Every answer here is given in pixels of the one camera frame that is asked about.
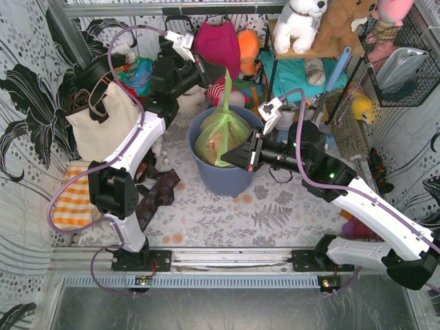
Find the blue-gray bucket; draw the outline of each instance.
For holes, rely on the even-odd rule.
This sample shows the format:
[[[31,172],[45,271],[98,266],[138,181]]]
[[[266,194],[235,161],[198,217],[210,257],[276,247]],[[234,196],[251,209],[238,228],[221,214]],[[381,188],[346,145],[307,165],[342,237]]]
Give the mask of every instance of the blue-gray bucket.
[[[230,109],[246,120],[251,127],[263,127],[263,122],[252,111],[233,105],[230,106]],[[201,180],[206,188],[221,196],[237,197],[252,183],[254,173],[248,173],[237,167],[222,168],[209,165],[198,158],[194,152],[195,142],[201,133],[200,125],[214,110],[215,108],[211,108],[204,111],[191,124],[188,130],[188,145],[199,169]]]

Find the orange checkered cloth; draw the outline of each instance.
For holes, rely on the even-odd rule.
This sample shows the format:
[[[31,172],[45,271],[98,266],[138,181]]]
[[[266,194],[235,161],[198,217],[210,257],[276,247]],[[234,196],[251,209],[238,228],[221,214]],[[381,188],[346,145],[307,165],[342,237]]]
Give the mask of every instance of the orange checkered cloth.
[[[89,162],[70,162],[64,179],[64,184],[76,175],[86,171]],[[60,229],[76,229],[88,225],[92,220],[99,218],[100,213],[96,206],[90,203],[89,179],[87,175],[76,180],[58,198],[53,222]]]

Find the brown teddy bear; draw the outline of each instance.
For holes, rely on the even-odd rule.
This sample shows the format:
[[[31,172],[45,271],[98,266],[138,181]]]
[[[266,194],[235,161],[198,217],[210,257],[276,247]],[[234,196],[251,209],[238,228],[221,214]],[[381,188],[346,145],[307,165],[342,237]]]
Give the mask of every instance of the brown teddy bear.
[[[324,13],[313,43],[317,52],[325,51],[331,38],[339,39],[339,48],[355,47],[358,39],[358,25],[376,9],[377,0],[333,0]]]

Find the wire basket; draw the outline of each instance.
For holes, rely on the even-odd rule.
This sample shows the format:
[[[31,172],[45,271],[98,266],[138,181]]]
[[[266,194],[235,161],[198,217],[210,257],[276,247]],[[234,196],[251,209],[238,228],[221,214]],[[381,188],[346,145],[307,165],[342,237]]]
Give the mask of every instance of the wire basket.
[[[440,69],[430,49],[421,39],[421,33],[410,17],[404,19],[404,26],[392,27],[374,32],[376,20],[370,17],[368,24],[360,29],[366,63],[373,64],[368,72],[381,107],[418,107],[440,83]],[[419,69],[408,80],[380,89],[376,73],[382,68],[389,55],[398,47],[413,47],[429,53]]]

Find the turquoise towel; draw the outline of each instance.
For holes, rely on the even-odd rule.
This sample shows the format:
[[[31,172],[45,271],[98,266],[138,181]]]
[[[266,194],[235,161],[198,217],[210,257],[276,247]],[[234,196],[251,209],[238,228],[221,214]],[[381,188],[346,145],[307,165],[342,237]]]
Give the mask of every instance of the turquoise towel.
[[[265,73],[270,79],[272,74],[272,67],[274,66],[274,57],[269,52],[261,52],[259,56],[261,62],[263,62]],[[276,68],[276,75],[274,80],[274,95],[281,97],[288,91],[295,88],[302,88],[305,91],[306,97],[311,97],[317,94],[325,92],[327,81],[330,79],[330,75],[335,69],[336,62],[327,58],[322,59],[324,64],[326,83],[321,86],[313,86],[307,82],[305,75],[304,60],[302,58],[293,58],[290,60],[279,60],[278,67]],[[342,72],[339,78],[336,80],[335,89],[344,88],[347,83],[347,75]],[[301,99],[299,93],[292,94],[287,98],[289,102],[296,102]]]

